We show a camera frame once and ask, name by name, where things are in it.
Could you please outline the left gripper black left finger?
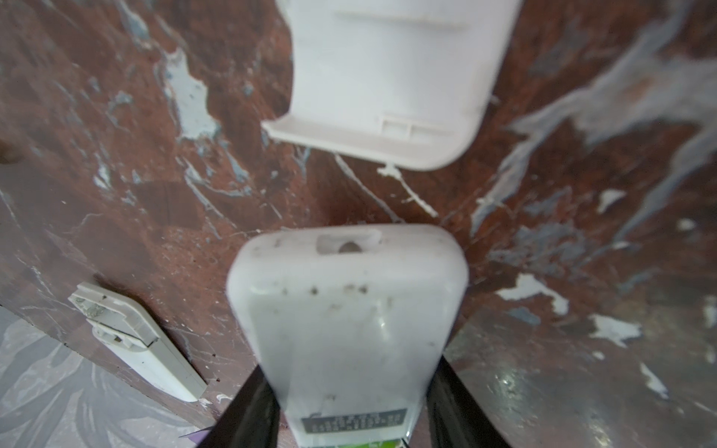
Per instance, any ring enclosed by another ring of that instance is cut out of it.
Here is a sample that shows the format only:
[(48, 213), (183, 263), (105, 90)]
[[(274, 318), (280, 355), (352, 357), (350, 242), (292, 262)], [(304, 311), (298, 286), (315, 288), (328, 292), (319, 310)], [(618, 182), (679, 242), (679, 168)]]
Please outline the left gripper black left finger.
[(276, 448), (280, 407), (257, 366), (199, 448)]

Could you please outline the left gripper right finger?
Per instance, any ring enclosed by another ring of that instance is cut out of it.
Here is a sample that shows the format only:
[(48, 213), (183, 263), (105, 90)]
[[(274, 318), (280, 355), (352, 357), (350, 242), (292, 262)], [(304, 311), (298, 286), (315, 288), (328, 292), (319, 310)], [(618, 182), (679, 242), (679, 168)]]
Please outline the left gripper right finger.
[(426, 403), (432, 447), (510, 447), (445, 357), (429, 384)]

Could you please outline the red white remote control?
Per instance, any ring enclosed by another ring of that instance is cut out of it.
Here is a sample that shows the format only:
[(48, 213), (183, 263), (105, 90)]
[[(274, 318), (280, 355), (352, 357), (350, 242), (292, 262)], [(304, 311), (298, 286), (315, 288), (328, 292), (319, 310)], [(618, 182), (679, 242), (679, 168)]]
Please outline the red white remote control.
[(226, 291), (298, 446), (398, 447), (468, 281), (448, 231), (357, 225), (251, 239)]

